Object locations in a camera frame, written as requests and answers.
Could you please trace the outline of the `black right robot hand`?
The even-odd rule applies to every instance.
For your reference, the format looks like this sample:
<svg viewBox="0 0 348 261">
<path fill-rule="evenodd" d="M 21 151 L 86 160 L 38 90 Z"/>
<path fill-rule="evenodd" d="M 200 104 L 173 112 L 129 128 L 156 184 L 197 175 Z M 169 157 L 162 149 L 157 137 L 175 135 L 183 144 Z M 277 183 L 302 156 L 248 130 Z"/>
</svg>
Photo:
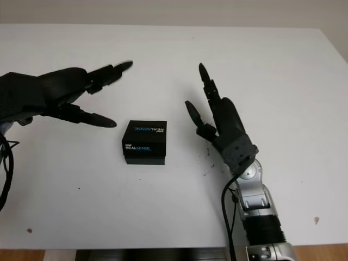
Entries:
<svg viewBox="0 0 348 261">
<path fill-rule="evenodd" d="M 195 106 L 190 101 L 185 101 L 188 113 L 196 125 L 196 134 L 209 142 L 225 134 L 229 134 L 233 141 L 236 140 L 246 131 L 233 102 L 227 97 L 220 96 L 214 80 L 210 78 L 202 63 L 199 64 L 198 70 L 215 126 L 204 123 Z"/>
</svg>

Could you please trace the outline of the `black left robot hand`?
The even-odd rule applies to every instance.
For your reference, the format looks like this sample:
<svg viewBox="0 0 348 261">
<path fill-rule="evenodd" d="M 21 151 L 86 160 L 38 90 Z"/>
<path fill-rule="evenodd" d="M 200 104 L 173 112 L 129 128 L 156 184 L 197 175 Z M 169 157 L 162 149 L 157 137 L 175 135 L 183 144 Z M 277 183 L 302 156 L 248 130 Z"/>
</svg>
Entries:
<svg viewBox="0 0 348 261">
<path fill-rule="evenodd" d="M 96 113 L 87 113 L 73 103 L 85 92 L 93 95 L 105 86 L 114 84 L 132 66 L 133 61 L 129 60 L 92 72 L 70 67 L 39 76 L 47 106 L 42 116 L 96 127 L 115 128 L 117 124 L 114 120 Z"/>
</svg>

